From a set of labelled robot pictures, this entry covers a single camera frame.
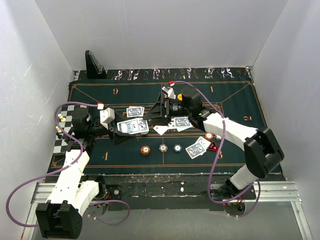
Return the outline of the blue backed playing card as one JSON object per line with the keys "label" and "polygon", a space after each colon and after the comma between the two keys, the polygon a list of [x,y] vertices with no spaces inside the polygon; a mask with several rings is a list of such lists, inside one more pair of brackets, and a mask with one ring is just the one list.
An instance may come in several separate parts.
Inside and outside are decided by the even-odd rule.
{"label": "blue backed playing card", "polygon": [[134,106],[126,109],[128,118],[142,117],[144,115],[144,107]]}
{"label": "blue backed playing card", "polygon": [[135,117],[142,117],[144,115],[145,108],[142,106],[132,107],[132,115]]}

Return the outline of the blue white card deck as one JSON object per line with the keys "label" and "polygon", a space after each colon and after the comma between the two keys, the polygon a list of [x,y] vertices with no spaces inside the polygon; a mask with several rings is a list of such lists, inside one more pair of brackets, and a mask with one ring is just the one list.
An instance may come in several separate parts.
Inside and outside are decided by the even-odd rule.
{"label": "blue white card deck", "polygon": [[130,120],[121,121],[117,123],[117,129],[124,134],[147,134],[149,126],[147,120],[141,117],[132,118]]}

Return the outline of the orange red chip stack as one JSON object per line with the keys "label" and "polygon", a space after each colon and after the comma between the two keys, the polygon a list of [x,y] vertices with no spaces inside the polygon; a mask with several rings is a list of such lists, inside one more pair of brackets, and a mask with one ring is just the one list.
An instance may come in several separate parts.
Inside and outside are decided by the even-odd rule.
{"label": "orange red chip stack", "polygon": [[143,156],[147,156],[149,153],[150,153],[151,149],[149,146],[145,145],[143,147],[141,147],[140,149],[140,153],[143,155]]}

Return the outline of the peach blue chip stack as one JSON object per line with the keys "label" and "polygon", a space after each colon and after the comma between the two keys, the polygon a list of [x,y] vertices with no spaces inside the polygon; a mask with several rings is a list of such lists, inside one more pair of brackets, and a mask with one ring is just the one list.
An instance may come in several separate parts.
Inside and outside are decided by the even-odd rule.
{"label": "peach blue chip stack", "polygon": [[161,144],[161,145],[159,146],[159,150],[160,150],[162,153],[165,153],[165,152],[167,152],[168,147],[167,147],[165,144]]}

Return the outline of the green chip stack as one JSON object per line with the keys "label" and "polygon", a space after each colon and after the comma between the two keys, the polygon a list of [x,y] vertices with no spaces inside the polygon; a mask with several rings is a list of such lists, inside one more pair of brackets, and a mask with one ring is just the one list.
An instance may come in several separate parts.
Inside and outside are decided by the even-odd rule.
{"label": "green chip stack", "polygon": [[176,144],[173,149],[175,152],[180,152],[182,150],[182,146],[180,144]]}

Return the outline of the orange chips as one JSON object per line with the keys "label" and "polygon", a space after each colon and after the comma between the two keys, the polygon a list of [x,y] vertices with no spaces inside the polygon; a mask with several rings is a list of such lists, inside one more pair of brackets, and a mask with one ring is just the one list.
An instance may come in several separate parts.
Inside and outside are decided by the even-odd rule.
{"label": "orange chips", "polygon": [[204,135],[204,138],[208,141],[212,140],[213,139],[213,134],[210,133],[210,132],[206,132],[205,135]]}

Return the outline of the red triangular all-in marker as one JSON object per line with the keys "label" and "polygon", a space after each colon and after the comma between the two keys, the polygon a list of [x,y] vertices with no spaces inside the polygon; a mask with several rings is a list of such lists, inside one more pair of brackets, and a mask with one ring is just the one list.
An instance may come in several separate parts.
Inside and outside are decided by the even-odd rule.
{"label": "red triangular all-in marker", "polygon": [[217,144],[214,141],[212,141],[207,148],[208,151],[212,151],[212,152],[218,152],[218,149],[219,149],[219,147],[217,146]]}

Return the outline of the four of diamonds card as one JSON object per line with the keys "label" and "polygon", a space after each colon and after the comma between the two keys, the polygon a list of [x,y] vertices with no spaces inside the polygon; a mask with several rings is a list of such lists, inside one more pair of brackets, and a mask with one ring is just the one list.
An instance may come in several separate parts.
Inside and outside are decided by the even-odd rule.
{"label": "four of diamonds card", "polygon": [[163,126],[163,125],[155,125],[153,127],[154,131],[157,132],[160,136],[162,136],[165,132],[167,132],[170,127],[169,126]]}

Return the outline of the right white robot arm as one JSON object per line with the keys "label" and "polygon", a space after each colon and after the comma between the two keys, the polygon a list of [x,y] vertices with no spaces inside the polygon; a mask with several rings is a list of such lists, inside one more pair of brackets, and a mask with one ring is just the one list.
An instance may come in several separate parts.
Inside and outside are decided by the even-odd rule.
{"label": "right white robot arm", "polygon": [[174,98],[172,84],[162,88],[156,103],[143,116],[151,125],[167,126],[173,117],[188,117],[191,125],[205,133],[217,134],[244,151],[245,165],[234,173],[219,189],[231,200],[243,195],[251,185],[267,177],[285,158],[273,131],[242,125],[224,117],[215,108],[204,107],[207,98],[196,87],[188,84],[181,91],[182,99]]}

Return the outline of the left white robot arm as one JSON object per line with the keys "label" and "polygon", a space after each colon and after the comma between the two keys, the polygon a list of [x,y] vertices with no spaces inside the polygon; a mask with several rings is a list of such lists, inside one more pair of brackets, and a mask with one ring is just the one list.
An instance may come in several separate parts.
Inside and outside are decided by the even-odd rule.
{"label": "left white robot arm", "polygon": [[81,180],[90,160],[95,138],[109,135],[116,144],[134,137],[134,134],[119,131],[118,123],[126,120],[113,108],[97,104],[99,117],[94,119],[89,112],[92,105],[81,104],[72,112],[71,128],[61,129],[66,136],[67,149],[63,167],[55,186],[44,203],[38,204],[35,214],[43,238],[76,240],[83,226],[83,215],[91,205],[128,203],[109,199],[104,182]]}

